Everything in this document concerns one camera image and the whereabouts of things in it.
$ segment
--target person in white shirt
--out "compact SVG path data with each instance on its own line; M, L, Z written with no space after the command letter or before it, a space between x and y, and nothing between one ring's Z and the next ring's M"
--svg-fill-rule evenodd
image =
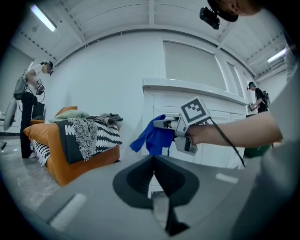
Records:
M30 140L23 131L25 128L30 126L32 107L38 103L36 94L37 90L41 87L41 85L38 83L38 76L41 73L51 75L52 72L53 63L45 61L36 65L25 75L27 87L22 97L23 111L20 129L21 152L23 158L34 158L36 156L35 153L30 149Z

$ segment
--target white t-shirt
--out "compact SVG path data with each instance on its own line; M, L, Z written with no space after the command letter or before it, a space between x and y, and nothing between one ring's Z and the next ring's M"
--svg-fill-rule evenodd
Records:
M33 68L33 70L36 73L36 75L33 78L34 78L34 80L38 81L38 75L42 72L42 65L41 64L36 65ZM29 81L27 81L27 88L25 91L33 93L34 95L37 94L37 89Z

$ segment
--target gray fringe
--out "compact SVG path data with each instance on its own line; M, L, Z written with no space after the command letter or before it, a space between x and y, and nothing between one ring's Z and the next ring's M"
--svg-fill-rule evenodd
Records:
M89 160L93 154L92 147L95 145L94 140L98 134L97 124L84 118L68 118L67 120L74 126L76 142L84 161Z

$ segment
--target black and white patterned blanket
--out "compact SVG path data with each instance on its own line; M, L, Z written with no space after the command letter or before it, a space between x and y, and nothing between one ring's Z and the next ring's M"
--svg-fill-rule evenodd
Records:
M48 158L50 157L49 147L37 142L36 140L32 140L32 143L38 162L42 165L42 167L45 166Z
M72 164L84 160L76 140L73 123L68 120L55 123L60 130L60 141L67 162ZM97 137L93 140L91 146L92 156L122 144L117 126L108 127L99 123L95 124L97 125Z

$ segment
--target white ledge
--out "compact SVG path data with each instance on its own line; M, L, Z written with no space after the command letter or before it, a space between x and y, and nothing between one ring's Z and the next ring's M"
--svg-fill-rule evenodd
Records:
M248 105L246 99L236 96L228 91L214 88L205 84L188 82L175 79L165 78L144 78L142 89L145 90L165 90L165 91L178 91L189 92L199 95L206 95L210 97L224 99L240 105Z

